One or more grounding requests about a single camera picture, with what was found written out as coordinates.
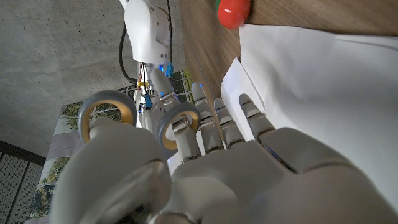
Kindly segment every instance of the concrete floor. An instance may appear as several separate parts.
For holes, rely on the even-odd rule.
[[[151,0],[167,8],[166,0]],[[128,86],[118,62],[118,0],[0,3],[0,140],[46,156],[62,105]],[[180,8],[170,0],[174,70],[185,68]],[[124,66],[137,74],[129,39]]]

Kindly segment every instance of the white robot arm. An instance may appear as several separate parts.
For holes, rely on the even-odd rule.
[[[166,64],[170,56],[166,47],[170,45],[169,16],[166,10],[154,6],[148,0],[120,2],[125,10],[124,22],[133,59],[147,64]]]

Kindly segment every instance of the wooden table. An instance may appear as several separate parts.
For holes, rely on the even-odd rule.
[[[239,30],[219,22],[215,0],[180,0],[185,61],[209,103],[240,56]],[[297,26],[337,34],[398,35],[396,0],[252,0],[246,23]]]

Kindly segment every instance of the red object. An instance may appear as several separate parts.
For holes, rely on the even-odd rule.
[[[250,0],[221,0],[217,16],[223,26],[235,29],[244,23],[249,12]]]

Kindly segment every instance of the white sheet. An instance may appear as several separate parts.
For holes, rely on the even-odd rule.
[[[346,156],[398,210],[398,39],[246,24],[240,38],[247,76],[234,61],[221,90],[234,118],[243,115],[238,93],[258,93],[276,128],[296,128]]]

